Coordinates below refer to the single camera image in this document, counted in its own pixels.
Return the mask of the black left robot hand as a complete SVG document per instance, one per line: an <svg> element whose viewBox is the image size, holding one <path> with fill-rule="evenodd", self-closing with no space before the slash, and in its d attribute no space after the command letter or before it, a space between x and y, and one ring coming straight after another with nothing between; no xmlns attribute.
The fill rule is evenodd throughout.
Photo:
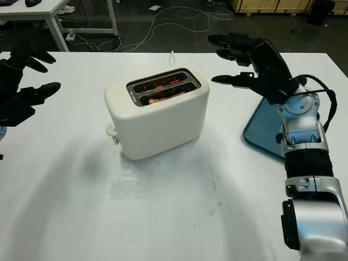
<svg viewBox="0 0 348 261"><path fill-rule="evenodd" d="M44 104L61 87L59 82L51 82L39 88L19 89L23 70L29 67L37 72L48 72L43 63L54 64L56 59L39 45L28 39L18 42L10 52L8 59L1 59L1 105L13 98L19 98L29 106Z"/></svg>

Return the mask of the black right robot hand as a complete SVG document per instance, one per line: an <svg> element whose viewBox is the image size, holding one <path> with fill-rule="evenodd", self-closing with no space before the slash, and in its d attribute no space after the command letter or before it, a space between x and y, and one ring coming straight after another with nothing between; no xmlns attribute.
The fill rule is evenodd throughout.
<svg viewBox="0 0 348 261"><path fill-rule="evenodd" d="M219 49L217 55L239 66L253 66L252 72L241 72L239 75L220 75L212 78L212 82L230 84L233 87L248 88L270 104L284 104L298 89L290 70L273 44L267 39L251 38L248 34L228 33L227 35L210 35L208 40Z"/></svg>

